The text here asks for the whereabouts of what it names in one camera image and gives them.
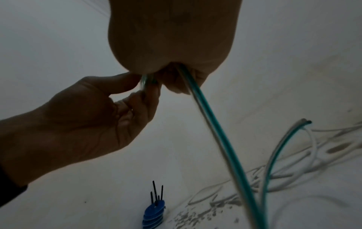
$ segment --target human hand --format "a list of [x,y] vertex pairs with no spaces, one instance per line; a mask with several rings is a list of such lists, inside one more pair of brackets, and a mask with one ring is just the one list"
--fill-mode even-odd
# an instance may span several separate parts
[[188,67],[201,86],[226,59],[241,0],[110,0],[108,39],[117,60],[176,93],[188,93],[173,63]]
[[161,85],[113,102],[140,76],[85,77],[29,113],[0,121],[0,164],[19,186],[131,143],[155,115]]

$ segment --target dark sleeve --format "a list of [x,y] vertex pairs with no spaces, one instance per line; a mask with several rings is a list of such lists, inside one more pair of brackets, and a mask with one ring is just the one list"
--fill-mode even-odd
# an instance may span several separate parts
[[28,186],[18,187],[12,182],[0,167],[0,207],[23,193]]

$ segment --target teal wire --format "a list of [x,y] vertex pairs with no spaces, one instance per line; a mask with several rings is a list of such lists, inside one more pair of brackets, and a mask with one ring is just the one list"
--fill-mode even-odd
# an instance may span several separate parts
[[261,198],[261,211],[262,213],[265,215],[265,220],[267,221],[267,214],[266,214],[266,196],[267,196],[267,190],[268,190],[268,184],[270,181],[270,176],[273,170],[273,166],[276,162],[276,159],[278,158],[279,154],[281,153],[281,151],[283,150],[283,148],[285,147],[285,145],[288,143],[288,141],[290,141],[290,139],[293,137],[293,135],[298,132],[300,129],[302,129],[304,126],[311,124],[311,121],[307,121],[301,125],[299,125],[297,128],[295,128],[287,138],[285,138],[285,141],[281,144],[279,150],[276,152],[275,156],[271,159],[271,163],[270,163],[270,167],[267,169],[266,171],[266,176],[265,176],[265,183],[262,189],[262,198]]
[[216,117],[214,116],[208,102],[206,101],[203,93],[201,92],[199,86],[195,82],[192,75],[189,73],[187,68],[184,65],[179,65],[179,70],[182,72],[184,80],[187,80],[187,82],[190,85],[190,90],[193,92],[193,94],[196,96],[195,99],[199,100],[201,105],[200,109],[203,110],[203,114],[206,116],[206,118],[209,120],[210,128],[213,128],[211,130],[214,133],[215,139],[218,141],[221,148],[224,149],[225,160],[227,164],[229,165],[230,172],[234,178],[235,185],[237,186],[238,190],[241,192],[241,198],[244,200],[247,210],[250,211],[250,216],[253,218],[253,223],[256,228],[258,229],[266,229],[267,224],[265,220],[265,216],[260,211],[254,194],[252,192],[252,189],[249,185],[249,182],[245,176],[245,173],[241,167],[241,164],[239,162],[239,159],[237,155],[235,154],[234,149],[232,148],[228,138],[226,137],[224,131],[222,130],[219,122],[217,121]]

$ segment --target white wall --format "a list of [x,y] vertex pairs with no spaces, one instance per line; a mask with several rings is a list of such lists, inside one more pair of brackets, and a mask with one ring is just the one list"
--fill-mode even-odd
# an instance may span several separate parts
[[[243,2],[232,51],[202,90],[245,170],[265,163],[299,118],[319,128],[362,119],[361,7],[358,0]],[[107,19],[81,2],[2,1],[0,26],[0,118],[41,105],[85,75],[125,71],[109,50]],[[297,135],[289,148],[306,140]],[[163,166],[153,166],[158,159]],[[193,101],[166,90],[131,146],[44,176],[0,209],[0,223],[139,228],[156,176],[170,208],[228,178]]]

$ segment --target person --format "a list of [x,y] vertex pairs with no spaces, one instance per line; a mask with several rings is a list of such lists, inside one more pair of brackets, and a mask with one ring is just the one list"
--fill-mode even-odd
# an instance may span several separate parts
[[[0,206],[53,170],[126,147],[157,109],[161,85],[188,93],[173,63],[183,63],[199,86],[227,57],[241,0],[110,0],[108,39],[129,72],[85,77],[49,102],[0,121]],[[109,96],[145,90],[113,102]]]

